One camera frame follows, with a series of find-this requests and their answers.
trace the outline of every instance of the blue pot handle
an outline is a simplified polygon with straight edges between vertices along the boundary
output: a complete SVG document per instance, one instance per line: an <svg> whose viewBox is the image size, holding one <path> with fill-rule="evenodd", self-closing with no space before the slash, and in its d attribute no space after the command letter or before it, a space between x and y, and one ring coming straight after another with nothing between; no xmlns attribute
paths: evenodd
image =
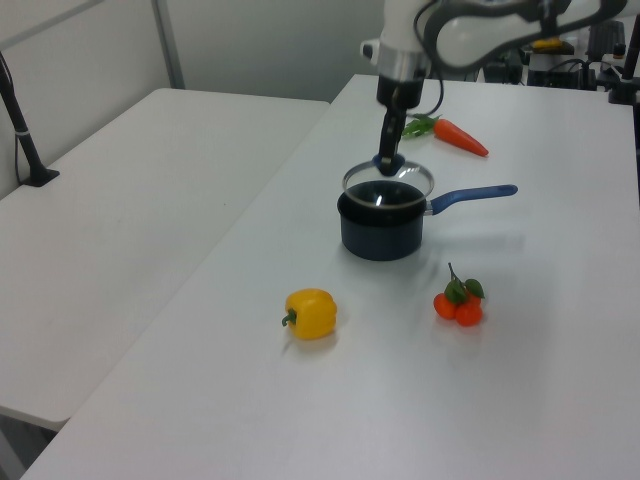
<svg viewBox="0 0 640 480"><path fill-rule="evenodd" d="M431 200L431 208L427 207L427 215L429 211L431 211L431 215L437 215L454 203L465 202L467 200L481 200L483 198L510 197L511 195L515 195L517 191L518 187L515 185L496 185L494 187L454 190L453 192L445 193Z"/></svg>

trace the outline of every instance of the yellow object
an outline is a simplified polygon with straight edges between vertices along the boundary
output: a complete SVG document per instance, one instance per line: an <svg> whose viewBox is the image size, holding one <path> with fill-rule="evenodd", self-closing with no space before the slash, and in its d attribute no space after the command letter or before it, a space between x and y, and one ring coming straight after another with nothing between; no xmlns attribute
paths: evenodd
<svg viewBox="0 0 640 480"><path fill-rule="evenodd" d="M531 44L535 50L546 50L550 48L560 48L562 46L562 40L558 37L547 38L545 40L536 40Z"/></svg>
<svg viewBox="0 0 640 480"><path fill-rule="evenodd" d="M287 316L282 326L289 324L291 332L303 340L313 340L333 332L338 307L329 292L306 288L287 297L284 306Z"/></svg>

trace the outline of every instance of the cherry tomato cluster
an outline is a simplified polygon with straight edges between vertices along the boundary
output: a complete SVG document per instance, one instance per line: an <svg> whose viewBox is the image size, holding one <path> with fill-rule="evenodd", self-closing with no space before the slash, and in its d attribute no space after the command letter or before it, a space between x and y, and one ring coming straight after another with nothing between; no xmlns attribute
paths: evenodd
<svg viewBox="0 0 640 480"><path fill-rule="evenodd" d="M439 293L433 299L433 306L445 320L455 319L462 327L472 327L478 325L482 320L482 299L484 290L480 282L470 278L466 281L460 280L453 272L451 263L451 281L444 289L444 293Z"/></svg>

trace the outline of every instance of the black stand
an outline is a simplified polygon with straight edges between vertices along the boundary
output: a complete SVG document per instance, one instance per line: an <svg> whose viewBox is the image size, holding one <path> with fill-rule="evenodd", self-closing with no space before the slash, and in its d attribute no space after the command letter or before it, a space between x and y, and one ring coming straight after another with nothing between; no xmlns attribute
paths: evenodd
<svg viewBox="0 0 640 480"><path fill-rule="evenodd" d="M640 15L636 16L636 21L633 24L633 33L631 34L631 42L629 42L629 49L627 50L627 59L624 62L624 69L622 70L622 77L619 81L615 82L609 90L609 103L617 105L635 105L636 93L638 92L639 84L634 81L633 72L636 69L638 63L638 53L640 52Z"/></svg>
<svg viewBox="0 0 640 480"><path fill-rule="evenodd" d="M5 70L3 65L0 65L0 94L2 94L2 100L4 100L4 104L7 107L13 128L16 131L16 135L18 135L20 145L22 145L22 150L31 168L31 176L27 178L23 184L32 187L42 187L60 175L60 172L48 170L40 161L40 156L33 143L33 139L27 128L27 123L24 121L18 100L13 91L13 84L10 80L9 72Z"/></svg>

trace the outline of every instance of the orange tomato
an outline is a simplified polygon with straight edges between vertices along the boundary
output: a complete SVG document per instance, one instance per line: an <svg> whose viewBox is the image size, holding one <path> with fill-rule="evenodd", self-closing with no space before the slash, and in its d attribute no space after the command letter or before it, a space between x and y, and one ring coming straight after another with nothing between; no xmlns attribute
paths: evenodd
<svg viewBox="0 0 640 480"><path fill-rule="evenodd" d="M467 294L467 302L469 302L471 305L480 306L480 304L482 303L482 299L480 297L476 297L473 293L471 293L466 288L464 289L464 291Z"/></svg>
<svg viewBox="0 0 640 480"><path fill-rule="evenodd" d="M456 320L462 327L478 325L482 320L482 308L469 302L460 305L456 310Z"/></svg>
<svg viewBox="0 0 640 480"><path fill-rule="evenodd" d="M436 295L436 298L433 299L433 307L436 309L436 312L438 312L438 315L445 320L453 320L456 318L458 305L450 302L444 293Z"/></svg>

